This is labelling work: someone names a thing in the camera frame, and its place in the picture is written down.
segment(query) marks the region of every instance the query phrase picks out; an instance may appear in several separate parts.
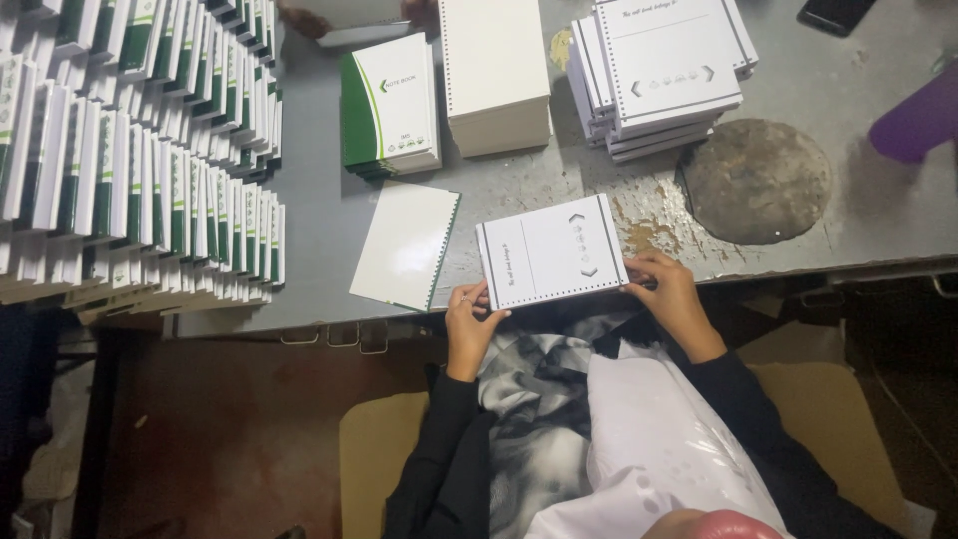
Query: gray metal table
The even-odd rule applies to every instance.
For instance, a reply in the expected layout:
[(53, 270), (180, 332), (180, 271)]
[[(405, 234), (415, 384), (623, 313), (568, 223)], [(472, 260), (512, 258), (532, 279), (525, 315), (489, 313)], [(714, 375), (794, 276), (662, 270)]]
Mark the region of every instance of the gray metal table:
[[(434, 306), (446, 304), (453, 286), (482, 277), (477, 223), (595, 193), (613, 200), (626, 251), (659, 247), (702, 282), (958, 257), (952, 146), (933, 151), (923, 166), (907, 167), (877, 155), (865, 138), (879, 115), (930, 79), (943, 46), (955, 45), (947, 40), (958, 39), (958, 3), (878, 2), (851, 37), (838, 39), (796, 22), (804, 1), (739, 0), (761, 60), (742, 84), (744, 104), (723, 121), (785, 122), (826, 151), (837, 183), (814, 228), (775, 246), (712, 238), (686, 212), (673, 182), (677, 152), (613, 166), (604, 150), (588, 149), (568, 80), (550, 64), (556, 136), (548, 148), (466, 160), (441, 117), (445, 166), (402, 178), (463, 193)], [(553, 35), (586, 16), (590, 5), (540, 0), (543, 54)], [(287, 208), (286, 287), (257, 309), (183, 315), (179, 337), (409, 314), (349, 294), (380, 184), (340, 166), (336, 54), (292, 33), (282, 43), (284, 166), (269, 188)], [(438, 39), (433, 47), (438, 63)]]

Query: smartphone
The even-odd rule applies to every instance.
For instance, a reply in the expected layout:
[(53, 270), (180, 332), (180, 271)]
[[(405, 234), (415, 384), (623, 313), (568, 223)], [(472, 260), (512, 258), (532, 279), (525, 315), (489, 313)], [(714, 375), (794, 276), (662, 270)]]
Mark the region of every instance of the smartphone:
[(798, 21), (838, 37), (848, 37), (875, 0), (809, 0)]

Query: woman's right hand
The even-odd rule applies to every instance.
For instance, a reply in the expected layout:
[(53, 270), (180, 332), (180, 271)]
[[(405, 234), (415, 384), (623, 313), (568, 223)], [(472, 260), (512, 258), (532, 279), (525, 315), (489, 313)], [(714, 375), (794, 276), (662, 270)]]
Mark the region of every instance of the woman's right hand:
[[(662, 327), (682, 347), (692, 363), (705, 363), (728, 348), (702, 309), (692, 271), (658, 251), (644, 251), (624, 259), (631, 293), (645, 304)], [(655, 281), (654, 291), (642, 285)]]

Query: purple object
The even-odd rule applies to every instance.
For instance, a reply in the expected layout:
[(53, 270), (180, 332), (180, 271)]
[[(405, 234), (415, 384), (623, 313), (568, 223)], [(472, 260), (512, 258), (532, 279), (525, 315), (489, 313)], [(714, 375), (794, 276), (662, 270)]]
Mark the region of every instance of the purple object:
[(905, 163), (958, 139), (958, 61), (878, 118), (868, 138), (879, 153)]

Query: black jacket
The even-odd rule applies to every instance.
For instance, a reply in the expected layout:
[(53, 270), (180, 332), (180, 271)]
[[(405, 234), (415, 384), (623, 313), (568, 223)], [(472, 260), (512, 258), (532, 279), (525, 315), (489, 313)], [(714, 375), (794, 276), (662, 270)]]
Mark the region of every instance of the black jacket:
[[(708, 363), (676, 360), (751, 457), (798, 539), (902, 539), (838, 496), (832, 478), (782, 427), (775, 405), (735, 352)], [(491, 412), (478, 382), (442, 374), (430, 394), (420, 440), (386, 501), (384, 538), (489, 537)]]

